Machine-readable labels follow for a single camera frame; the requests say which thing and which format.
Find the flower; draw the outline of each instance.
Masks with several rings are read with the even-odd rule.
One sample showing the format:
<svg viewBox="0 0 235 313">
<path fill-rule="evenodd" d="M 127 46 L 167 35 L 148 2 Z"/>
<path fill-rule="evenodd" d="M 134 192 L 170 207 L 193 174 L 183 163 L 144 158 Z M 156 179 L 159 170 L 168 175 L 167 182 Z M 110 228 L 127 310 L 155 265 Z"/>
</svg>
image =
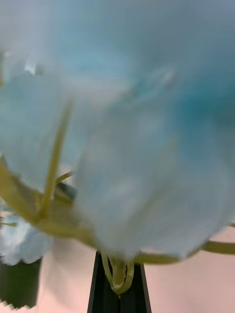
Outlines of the flower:
<svg viewBox="0 0 235 313">
<path fill-rule="evenodd" d="M 0 256 L 3 263 L 33 263 L 52 247 L 53 237 L 32 227 L 22 217 L 13 214 L 9 207 L 2 205 L 0 209 L 10 213 L 2 219 L 0 229 Z"/>
<path fill-rule="evenodd" d="M 43 61 L 48 73 L 21 75 L 0 91 L 0 150 L 9 168 L 44 190 L 72 95 L 61 162 L 77 168 L 74 214 L 94 225 L 110 255 L 133 259 L 154 249 L 186 257 L 235 218 L 234 3 L 34 5 L 39 17 L 13 29 L 10 48 Z"/>
</svg>

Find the dark pot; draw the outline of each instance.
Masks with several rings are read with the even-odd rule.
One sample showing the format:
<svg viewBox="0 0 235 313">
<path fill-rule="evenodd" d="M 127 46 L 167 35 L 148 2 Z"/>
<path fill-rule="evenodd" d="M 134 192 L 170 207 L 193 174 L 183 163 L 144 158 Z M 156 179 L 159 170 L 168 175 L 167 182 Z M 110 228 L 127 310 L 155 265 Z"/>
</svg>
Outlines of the dark pot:
<svg viewBox="0 0 235 313">
<path fill-rule="evenodd" d="M 36 305 L 41 259 L 9 266 L 0 261 L 0 299 L 14 308 Z"/>
<path fill-rule="evenodd" d="M 110 287 L 97 251 L 87 313 L 151 313 L 144 267 L 135 265 L 132 286 L 119 299 Z"/>
</svg>

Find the pink wall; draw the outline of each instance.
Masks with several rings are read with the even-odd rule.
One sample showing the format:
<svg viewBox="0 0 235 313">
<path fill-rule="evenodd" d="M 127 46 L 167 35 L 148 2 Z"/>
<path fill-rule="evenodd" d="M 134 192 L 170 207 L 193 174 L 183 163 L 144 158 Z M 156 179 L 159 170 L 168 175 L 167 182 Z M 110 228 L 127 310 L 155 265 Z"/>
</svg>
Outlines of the pink wall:
<svg viewBox="0 0 235 313">
<path fill-rule="evenodd" d="M 235 242 L 235 229 L 220 240 Z M 57 240 L 45 256 L 34 313 L 86 313 L 95 252 Z M 224 313 L 235 309 L 235 256 L 200 252 L 172 266 L 145 267 L 152 313 Z M 0 305 L 0 313 L 10 312 Z"/>
</svg>

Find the hydrangea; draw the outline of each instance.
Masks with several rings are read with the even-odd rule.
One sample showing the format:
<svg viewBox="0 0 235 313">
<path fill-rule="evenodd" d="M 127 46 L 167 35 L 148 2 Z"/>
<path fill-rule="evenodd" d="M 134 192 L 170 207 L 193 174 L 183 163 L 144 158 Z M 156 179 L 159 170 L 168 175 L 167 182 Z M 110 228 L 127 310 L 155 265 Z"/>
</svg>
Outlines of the hydrangea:
<svg viewBox="0 0 235 313">
<path fill-rule="evenodd" d="M 33 263 L 52 247 L 53 237 L 32 227 L 22 217 L 13 214 L 9 207 L 2 205 L 0 210 L 8 212 L 2 218 L 0 228 L 0 256 L 3 263 Z"/>
</svg>

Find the flower stem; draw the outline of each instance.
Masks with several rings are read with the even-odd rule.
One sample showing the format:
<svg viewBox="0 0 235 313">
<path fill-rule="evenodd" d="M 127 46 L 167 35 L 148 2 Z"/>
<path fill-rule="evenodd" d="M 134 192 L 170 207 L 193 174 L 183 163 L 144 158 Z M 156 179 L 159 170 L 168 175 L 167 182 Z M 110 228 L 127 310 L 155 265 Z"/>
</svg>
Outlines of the flower stem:
<svg viewBox="0 0 235 313">
<path fill-rule="evenodd" d="M 69 123 L 71 109 L 72 103 L 68 103 L 63 112 L 62 123 L 57 132 L 56 140 L 52 151 L 52 157 L 48 168 L 44 197 L 42 199 L 42 205 L 40 206 L 40 210 L 38 212 L 39 218 L 44 218 L 48 214 L 51 197 L 55 187 L 55 177 L 62 152 L 63 139 L 65 137 L 66 129 Z"/>
</svg>

